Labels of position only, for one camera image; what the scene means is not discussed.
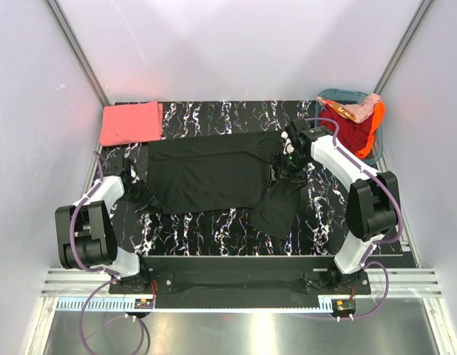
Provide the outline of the black t shirt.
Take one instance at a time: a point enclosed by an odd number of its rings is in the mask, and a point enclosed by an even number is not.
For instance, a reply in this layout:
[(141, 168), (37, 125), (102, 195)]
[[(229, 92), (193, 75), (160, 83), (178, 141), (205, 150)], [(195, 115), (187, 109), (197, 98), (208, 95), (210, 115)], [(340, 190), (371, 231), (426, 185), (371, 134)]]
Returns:
[(148, 144), (151, 211), (248, 209), (250, 227), (284, 240), (305, 183), (288, 175), (281, 132), (175, 138)]

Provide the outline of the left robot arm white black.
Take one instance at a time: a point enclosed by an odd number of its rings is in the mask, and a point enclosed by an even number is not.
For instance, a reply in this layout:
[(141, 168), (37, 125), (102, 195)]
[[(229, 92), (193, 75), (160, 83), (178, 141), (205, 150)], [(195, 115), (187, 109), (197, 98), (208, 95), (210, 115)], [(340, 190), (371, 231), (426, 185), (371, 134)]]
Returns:
[(102, 271), (114, 277), (116, 285), (135, 293), (154, 291), (157, 283), (144, 258), (118, 246), (109, 214), (119, 200), (127, 201), (139, 214), (161, 212), (134, 162), (114, 158), (108, 171), (99, 169), (98, 179), (80, 200), (56, 209), (59, 262), (65, 269)]

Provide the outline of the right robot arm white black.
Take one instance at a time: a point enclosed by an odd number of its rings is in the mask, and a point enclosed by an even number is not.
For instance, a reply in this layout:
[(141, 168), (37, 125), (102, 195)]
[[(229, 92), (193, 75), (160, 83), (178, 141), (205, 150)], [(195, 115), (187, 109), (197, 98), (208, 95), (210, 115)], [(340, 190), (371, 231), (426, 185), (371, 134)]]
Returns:
[(402, 235), (398, 180), (392, 172), (379, 172), (349, 152), (337, 138), (338, 129), (310, 127), (309, 123), (309, 119), (295, 119), (283, 131), (280, 174), (299, 181), (311, 161), (327, 168), (348, 190), (348, 235), (326, 271), (303, 279), (307, 291), (349, 293), (376, 248)]

